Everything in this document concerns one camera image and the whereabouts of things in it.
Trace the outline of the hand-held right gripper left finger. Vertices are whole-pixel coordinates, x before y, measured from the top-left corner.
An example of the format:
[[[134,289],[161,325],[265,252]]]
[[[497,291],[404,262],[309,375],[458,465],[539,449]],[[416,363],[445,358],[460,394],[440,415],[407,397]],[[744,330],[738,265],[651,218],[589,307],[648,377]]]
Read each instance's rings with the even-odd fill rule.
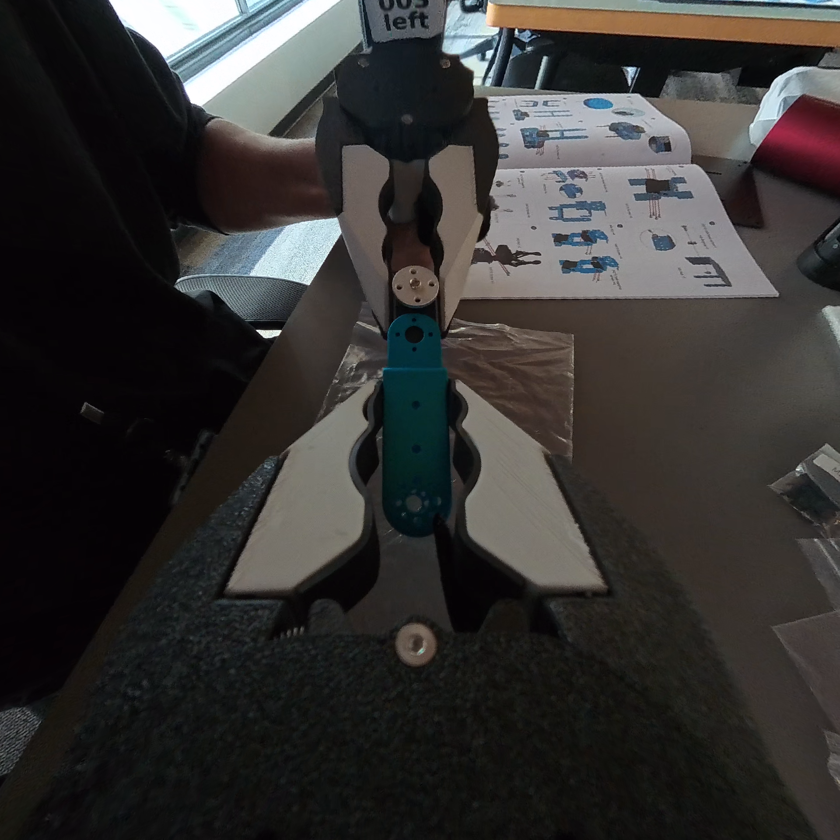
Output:
[[[226,596],[307,596],[363,545],[370,502],[351,458],[371,431],[364,384],[285,452]]]

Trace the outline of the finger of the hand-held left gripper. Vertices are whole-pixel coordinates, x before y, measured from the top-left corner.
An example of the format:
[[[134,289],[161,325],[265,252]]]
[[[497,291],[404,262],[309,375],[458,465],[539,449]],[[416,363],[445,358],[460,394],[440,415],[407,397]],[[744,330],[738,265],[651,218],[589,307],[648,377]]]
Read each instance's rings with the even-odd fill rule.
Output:
[[[364,296],[381,333],[392,322],[392,273],[385,255],[389,233],[383,213],[392,196],[391,164],[364,144],[342,148],[340,228]]]
[[[449,145],[429,161],[428,177],[433,186],[437,321],[445,333],[463,296],[483,221],[477,206],[472,148]]]

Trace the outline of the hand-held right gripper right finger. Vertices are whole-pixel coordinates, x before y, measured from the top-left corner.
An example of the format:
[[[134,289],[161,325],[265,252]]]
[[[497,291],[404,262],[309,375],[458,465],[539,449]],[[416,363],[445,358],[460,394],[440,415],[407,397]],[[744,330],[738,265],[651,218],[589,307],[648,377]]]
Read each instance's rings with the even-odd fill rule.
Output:
[[[548,450],[462,381],[451,394],[463,484],[456,522],[467,550],[515,591],[606,594]]]

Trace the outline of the black servo motor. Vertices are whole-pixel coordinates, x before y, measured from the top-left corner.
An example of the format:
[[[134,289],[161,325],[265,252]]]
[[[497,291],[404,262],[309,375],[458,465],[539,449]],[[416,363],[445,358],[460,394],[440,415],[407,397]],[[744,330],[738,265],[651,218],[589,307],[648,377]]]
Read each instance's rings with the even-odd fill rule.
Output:
[[[439,279],[423,266],[406,266],[392,277],[385,308],[383,330],[388,331],[397,318],[425,316],[444,327]]]

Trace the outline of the large clear plastic bag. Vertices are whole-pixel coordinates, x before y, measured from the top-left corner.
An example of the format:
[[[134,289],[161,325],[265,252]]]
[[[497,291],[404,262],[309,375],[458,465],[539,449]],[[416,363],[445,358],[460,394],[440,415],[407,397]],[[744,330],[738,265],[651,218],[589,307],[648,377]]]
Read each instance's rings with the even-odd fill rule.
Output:
[[[449,378],[465,383],[550,454],[571,456],[574,402],[574,339],[560,332],[518,329],[459,319],[443,340],[443,364]],[[362,385],[382,378],[385,341],[371,310],[363,304],[318,419]],[[375,439],[382,462],[382,432]],[[367,488],[373,502],[381,566],[408,570],[423,562],[437,565],[433,537],[410,538],[386,519],[382,509],[382,463]]]

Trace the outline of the blue U-shaped metal bracket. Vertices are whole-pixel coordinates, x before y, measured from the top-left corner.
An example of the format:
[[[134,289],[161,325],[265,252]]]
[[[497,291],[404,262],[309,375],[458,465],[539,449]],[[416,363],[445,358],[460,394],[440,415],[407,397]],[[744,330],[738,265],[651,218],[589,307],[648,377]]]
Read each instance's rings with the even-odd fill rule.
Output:
[[[407,313],[392,323],[381,393],[383,511],[396,531],[424,538],[452,504],[448,372],[435,320]]]

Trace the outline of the pile of small screw bags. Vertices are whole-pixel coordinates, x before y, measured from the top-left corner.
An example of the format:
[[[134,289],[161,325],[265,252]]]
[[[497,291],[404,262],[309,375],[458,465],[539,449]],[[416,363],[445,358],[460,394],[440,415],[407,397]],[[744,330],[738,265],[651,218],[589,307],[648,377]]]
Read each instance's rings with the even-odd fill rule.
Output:
[[[771,489],[813,525],[819,536],[798,539],[831,606],[828,612],[773,630],[825,714],[838,725],[839,679],[839,454],[829,444],[807,456]]]

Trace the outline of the person's left forearm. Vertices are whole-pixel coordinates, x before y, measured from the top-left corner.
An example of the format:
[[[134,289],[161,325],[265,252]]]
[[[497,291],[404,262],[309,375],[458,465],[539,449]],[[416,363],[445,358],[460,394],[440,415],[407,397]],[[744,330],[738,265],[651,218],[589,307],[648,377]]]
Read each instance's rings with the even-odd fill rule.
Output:
[[[223,119],[207,124],[196,183],[202,209],[216,229],[238,234],[283,224],[278,171],[284,148],[278,138]]]

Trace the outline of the grey desk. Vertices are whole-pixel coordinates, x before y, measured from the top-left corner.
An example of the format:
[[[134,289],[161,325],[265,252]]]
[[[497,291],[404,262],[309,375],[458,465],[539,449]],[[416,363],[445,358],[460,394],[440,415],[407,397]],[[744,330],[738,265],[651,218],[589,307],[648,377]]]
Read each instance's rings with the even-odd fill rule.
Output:
[[[825,725],[770,630],[824,598],[765,487],[838,433],[837,294],[793,267],[836,201],[759,175],[749,247],[776,301],[473,302],[571,332],[574,460],[615,607],[547,633],[281,638],[223,605],[268,467],[312,423],[361,300],[336,244],[31,749],[55,774],[20,838],[838,838]]]

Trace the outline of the person's left hand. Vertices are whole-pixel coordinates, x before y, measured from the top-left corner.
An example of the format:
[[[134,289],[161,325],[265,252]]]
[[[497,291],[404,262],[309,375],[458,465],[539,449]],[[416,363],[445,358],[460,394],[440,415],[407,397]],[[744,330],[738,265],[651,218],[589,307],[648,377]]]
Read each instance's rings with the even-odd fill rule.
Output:
[[[336,218],[322,179],[315,139],[275,141],[279,195],[272,216],[278,225]]]

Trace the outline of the black mesh office chair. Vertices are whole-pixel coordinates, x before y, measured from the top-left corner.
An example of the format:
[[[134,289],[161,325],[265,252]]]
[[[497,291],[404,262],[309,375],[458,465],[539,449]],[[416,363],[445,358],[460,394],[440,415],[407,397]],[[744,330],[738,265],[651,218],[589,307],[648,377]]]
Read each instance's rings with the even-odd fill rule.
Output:
[[[271,276],[200,274],[184,276],[175,289],[195,296],[209,291],[256,329],[282,329],[309,284]]]

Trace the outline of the open instruction manual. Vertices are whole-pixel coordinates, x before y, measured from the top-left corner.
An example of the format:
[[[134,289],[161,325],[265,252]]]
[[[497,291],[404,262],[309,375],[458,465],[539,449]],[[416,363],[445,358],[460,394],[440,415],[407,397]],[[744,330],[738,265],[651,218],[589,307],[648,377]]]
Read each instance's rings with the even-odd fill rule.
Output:
[[[462,299],[777,298],[690,137],[633,93],[489,97],[490,226]]]

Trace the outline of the window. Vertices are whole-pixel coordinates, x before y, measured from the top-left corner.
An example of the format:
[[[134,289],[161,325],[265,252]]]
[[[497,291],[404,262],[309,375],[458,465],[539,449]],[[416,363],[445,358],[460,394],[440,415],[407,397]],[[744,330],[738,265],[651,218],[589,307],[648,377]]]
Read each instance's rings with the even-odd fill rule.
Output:
[[[120,20],[176,69],[212,63],[276,22],[308,20],[331,2],[111,1]]]

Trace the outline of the person's black jacket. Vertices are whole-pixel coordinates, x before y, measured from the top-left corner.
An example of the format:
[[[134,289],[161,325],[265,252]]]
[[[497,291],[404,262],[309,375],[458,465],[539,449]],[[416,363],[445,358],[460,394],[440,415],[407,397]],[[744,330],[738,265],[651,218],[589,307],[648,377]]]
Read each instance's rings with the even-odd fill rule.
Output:
[[[211,117],[109,2],[2,2],[2,707],[54,690],[268,342],[175,289]]]

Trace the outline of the dark red roll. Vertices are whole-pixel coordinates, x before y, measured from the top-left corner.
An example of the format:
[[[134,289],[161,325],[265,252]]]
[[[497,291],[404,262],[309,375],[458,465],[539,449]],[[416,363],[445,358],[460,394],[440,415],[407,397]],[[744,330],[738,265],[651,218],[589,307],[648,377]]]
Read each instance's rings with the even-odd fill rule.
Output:
[[[803,95],[758,144],[752,164],[785,180],[839,196],[839,105]]]

